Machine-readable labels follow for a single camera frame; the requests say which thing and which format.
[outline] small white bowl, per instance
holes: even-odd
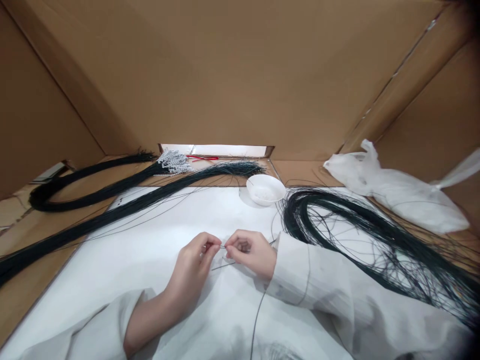
[[[261,206],[270,206],[282,200],[287,189],[280,180],[270,175],[253,175],[246,181],[250,198]]]

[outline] opening in cardboard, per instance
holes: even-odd
[[[185,155],[215,156],[222,158],[269,158],[273,146],[251,145],[194,145],[194,144],[158,144],[160,152],[178,150]]]

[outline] right hand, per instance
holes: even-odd
[[[270,281],[277,264],[277,252],[258,231],[237,230],[225,243],[226,257]]]

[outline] forearm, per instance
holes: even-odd
[[[449,356],[469,331],[446,311],[388,291],[343,255],[282,234],[267,293],[333,315],[356,359],[396,359],[415,352]]]
[[[163,292],[135,307],[123,340],[127,358],[178,322],[179,315],[173,309],[172,301]]]

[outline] red wire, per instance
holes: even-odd
[[[199,161],[199,160],[218,160],[219,159],[218,156],[199,157],[199,156],[187,155],[186,157],[196,159],[196,160],[193,160],[192,163],[194,163],[196,161]]]

